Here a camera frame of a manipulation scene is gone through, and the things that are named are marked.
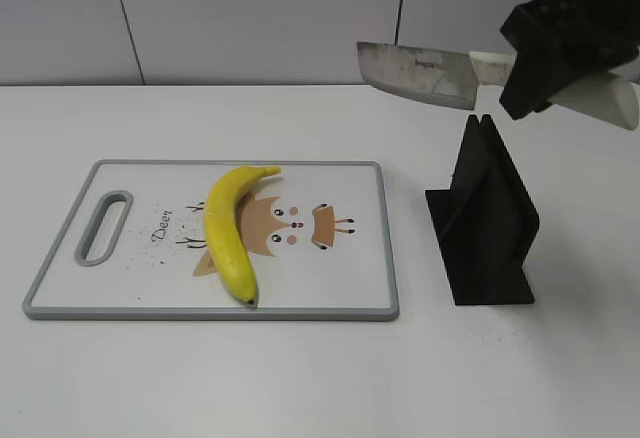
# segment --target yellow banana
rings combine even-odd
[[[241,166],[220,178],[204,204],[204,230],[213,263],[225,287],[238,300],[256,305],[258,285],[236,224],[236,206],[262,178],[279,166]]]

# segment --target black stand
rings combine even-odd
[[[491,116],[469,116],[451,188],[425,194],[456,305],[533,303],[522,262],[538,213]]]

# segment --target cleaver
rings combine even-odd
[[[358,43],[360,74],[382,91],[433,105],[473,110],[480,85],[504,86],[515,55],[469,54]],[[627,130],[638,127],[637,87],[609,72],[585,76],[549,101]]]

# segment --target white cutting board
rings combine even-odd
[[[25,312],[44,319],[397,316],[382,175],[370,162],[270,163],[282,166],[281,175],[261,182],[241,218],[258,280],[255,310],[233,299],[217,274],[194,276],[207,252],[199,241],[198,205],[240,164],[97,163],[25,299]],[[133,202],[113,253],[81,266],[76,248],[100,199],[115,190],[129,192]]]

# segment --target white tabletop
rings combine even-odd
[[[477,109],[540,213],[532,306],[453,305],[424,189],[448,187],[465,112],[365,86],[0,89],[0,436],[636,436],[640,132],[558,107],[514,122],[498,92]],[[400,317],[30,321],[101,158],[377,161]]]

